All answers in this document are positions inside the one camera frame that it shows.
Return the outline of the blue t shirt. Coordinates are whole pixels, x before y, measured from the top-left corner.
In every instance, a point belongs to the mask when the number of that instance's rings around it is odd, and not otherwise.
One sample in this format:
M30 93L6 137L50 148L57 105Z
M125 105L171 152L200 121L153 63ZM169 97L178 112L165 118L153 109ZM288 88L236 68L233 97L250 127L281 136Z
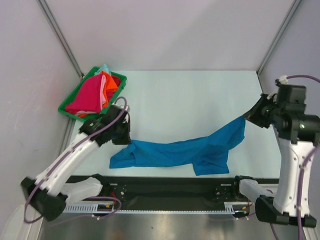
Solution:
M169 168L191 164L196 176L228 174L229 151L244 140L245 127L246 121L240 116L204 137L172 143L133 140L110 158L109 167Z

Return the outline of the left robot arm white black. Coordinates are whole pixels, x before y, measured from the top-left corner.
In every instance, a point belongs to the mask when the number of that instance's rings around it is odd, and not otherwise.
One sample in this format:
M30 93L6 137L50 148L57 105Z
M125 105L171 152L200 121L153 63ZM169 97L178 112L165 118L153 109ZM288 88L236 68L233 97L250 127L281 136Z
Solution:
M105 114L83 123L78 134L64 152L35 178L25 177L21 183L26 203L39 213L40 219L51 222L57 219L68 205L83 200L109 201L119 210L121 201L111 194L111 184L100 174L68 183L81 163L102 145L129 145L130 108L127 104L113 104Z

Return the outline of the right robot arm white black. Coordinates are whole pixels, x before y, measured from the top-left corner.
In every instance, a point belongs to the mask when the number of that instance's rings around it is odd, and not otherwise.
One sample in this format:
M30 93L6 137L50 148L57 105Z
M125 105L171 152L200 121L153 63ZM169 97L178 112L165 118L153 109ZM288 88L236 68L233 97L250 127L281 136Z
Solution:
M315 228L317 220L310 214L308 165L320 145L320 118L305 114L302 97L290 97L280 102L261 94L258 102L243 118L261 128L273 125L278 133L281 154L280 175L275 194L267 191L249 176L236 176L230 188L231 196L242 201L247 198L255 205L259 221Z

